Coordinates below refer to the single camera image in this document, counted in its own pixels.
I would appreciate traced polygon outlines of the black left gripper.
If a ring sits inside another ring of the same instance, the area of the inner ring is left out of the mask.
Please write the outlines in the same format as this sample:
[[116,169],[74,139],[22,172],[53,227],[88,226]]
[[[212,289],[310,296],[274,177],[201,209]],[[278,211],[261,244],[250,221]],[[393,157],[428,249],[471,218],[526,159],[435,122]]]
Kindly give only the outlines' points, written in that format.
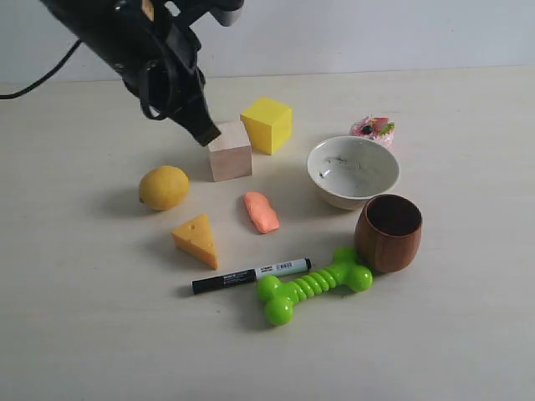
[[201,146],[221,135],[206,99],[203,72],[197,66],[200,40],[190,28],[171,26],[156,32],[143,24],[124,24],[121,33],[129,50],[125,86],[140,100],[145,117],[169,118]]

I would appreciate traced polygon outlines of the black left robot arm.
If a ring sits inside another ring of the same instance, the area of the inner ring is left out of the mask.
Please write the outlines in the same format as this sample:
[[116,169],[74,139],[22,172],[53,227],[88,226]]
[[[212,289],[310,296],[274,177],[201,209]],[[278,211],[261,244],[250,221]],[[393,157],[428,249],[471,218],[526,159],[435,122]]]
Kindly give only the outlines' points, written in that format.
[[163,1],[46,1],[44,6],[107,63],[140,101],[151,120],[170,119],[202,146],[221,131],[204,95],[197,65],[201,42],[191,25],[211,14],[228,27],[242,1],[177,1],[173,15]]

